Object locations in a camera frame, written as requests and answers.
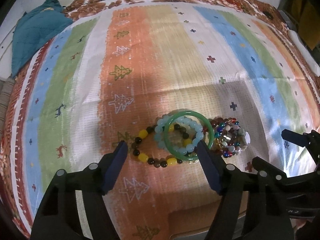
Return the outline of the floral brown bedsheet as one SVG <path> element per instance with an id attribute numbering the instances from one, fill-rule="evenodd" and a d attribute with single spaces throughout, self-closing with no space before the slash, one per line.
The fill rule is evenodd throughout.
<path id="1" fill-rule="evenodd" d="M 289 49 L 295 51 L 306 64 L 306 72 L 310 77 L 309 87 L 314 96 L 318 98 L 319 111 L 319 86 L 310 64 L 300 52 L 300 41 L 296 36 L 290 34 L 276 9 L 269 4 L 257 0 L 74 0 L 69 6 L 63 8 L 62 13 L 70 18 L 74 24 L 78 20 L 94 16 L 107 9 L 118 10 L 128 5 L 141 6 L 163 3 L 187 3 L 233 9 L 267 24 L 289 44 Z M 15 80 L 15 84 L 20 72 L 31 62 L 32 58 L 20 69 L 16 77 L 11 77 L 10 67 L 10 78 Z M 179 161 L 166 149 L 162 133 L 152 129 L 153 126 L 158 126 L 163 119 L 177 112 L 179 111 L 164 115 L 157 120 L 156 124 L 141 130 L 131 144 L 126 142 L 129 147 L 127 160 L 121 169 L 114 189 L 104 199 L 121 239 L 169 239 L 179 233 L 199 229 L 201 227 L 200 221 L 209 225 L 204 214 L 206 211 L 213 210 L 220 198 L 217 193 L 210 190 L 199 162 Z M 1 200 L 7 207 L 9 216 L 18 232 L 23 237 L 29 237 L 31 233 L 29 236 L 25 236 L 14 222 L 13 201 L 9 197 L 8 183 L 4 179 L 3 170 L 9 164 L 9 161 L 3 158 L 3 144 L 8 133 L 7 119 L 8 109 L 1 136 Z M 251 141 L 249 133 L 237 118 L 215 117 L 208 119 L 228 119 L 227 129 L 236 128 L 235 140 L 229 143 L 214 142 L 220 153 L 229 154 L 227 162 L 231 163 L 232 157 L 248 148 Z"/>

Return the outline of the striped colourful mat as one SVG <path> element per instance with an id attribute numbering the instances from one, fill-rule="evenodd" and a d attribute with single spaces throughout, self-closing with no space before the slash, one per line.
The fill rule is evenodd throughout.
<path id="1" fill-rule="evenodd" d="M 8 108 L 4 168 L 14 222 L 29 236 L 58 168 L 76 171 L 164 115 L 237 118 L 248 148 L 288 176 L 313 171 L 282 129 L 319 127 L 306 64 L 267 24 L 218 6 L 128 5 L 76 21 L 22 70 Z"/>

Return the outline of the green jade bangle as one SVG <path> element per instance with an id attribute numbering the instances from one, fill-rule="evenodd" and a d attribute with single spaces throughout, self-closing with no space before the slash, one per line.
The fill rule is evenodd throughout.
<path id="1" fill-rule="evenodd" d="M 204 115 L 202 115 L 198 112 L 195 112 L 195 111 L 190 111 L 190 110 L 177 112 L 176 114 L 174 114 L 168 118 L 168 120 L 164 123 L 163 140 L 164 140 L 165 147 L 175 158 L 183 160 L 183 161 L 196 161 L 199 159 L 197 155 L 191 156 L 191 157 L 182 155 L 180 152 L 174 150 L 173 146 L 171 145 L 171 142 L 169 141 L 168 133 L 169 133 L 170 125 L 176 119 L 178 119 L 179 117 L 185 116 L 185 115 L 194 116 L 205 124 L 205 126 L 208 128 L 208 133 L 209 133 L 209 141 L 208 141 L 207 146 L 208 146 L 208 148 L 211 148 L 213 146 L 214 139 L 215 139 L 215 132 L 210 124 L 210 121 Z"/>

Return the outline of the teal quilted pillow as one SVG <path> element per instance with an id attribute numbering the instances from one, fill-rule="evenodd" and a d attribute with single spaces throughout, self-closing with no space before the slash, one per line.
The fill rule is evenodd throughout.
<path id="1" fill-rule="evenodd" d="M 73 23 L 63 13 L 58 0 L 45 0 L 17 22 L 12 38 L 11 77 L 50 39 Z"/>

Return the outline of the grey striped cushion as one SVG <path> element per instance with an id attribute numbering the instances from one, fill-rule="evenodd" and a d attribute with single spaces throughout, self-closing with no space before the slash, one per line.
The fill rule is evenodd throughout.
<path id="1" fill-rule="evenodd" d="M 15 85 L 15 80 L 12 78 L 8 78 L 6 81 L 1 80 L 1 96 L 0 96 L 0 104 L 1 104 L 1 136 L 3 134 L 3 127 L 5 124 L 5 116 L 7 113 L 10 97 Z"/>

